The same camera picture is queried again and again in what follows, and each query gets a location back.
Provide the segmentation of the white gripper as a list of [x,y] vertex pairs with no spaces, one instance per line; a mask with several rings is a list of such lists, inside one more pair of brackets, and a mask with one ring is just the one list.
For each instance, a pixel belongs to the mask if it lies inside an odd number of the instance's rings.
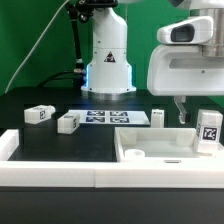
[[150,58],[147,88],[152,95],[175,96],[179,121],[186,124],[185,96],[224,95],[224,58],[203,57],[200,46],[160,45]]

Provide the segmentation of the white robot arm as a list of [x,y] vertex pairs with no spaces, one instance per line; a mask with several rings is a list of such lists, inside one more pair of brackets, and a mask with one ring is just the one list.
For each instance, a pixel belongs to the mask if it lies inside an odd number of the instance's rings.
[[[152,52],[147,88],[172,96],[182,123],[188,96],[224,95],[224,0],[169,0],[189,17],[157,31],[160,45]],[[105,1],[92,0],[93,58],[87,66],[83,94],[117,100],[133,93],[132,67],[126,59],[127,24]]]

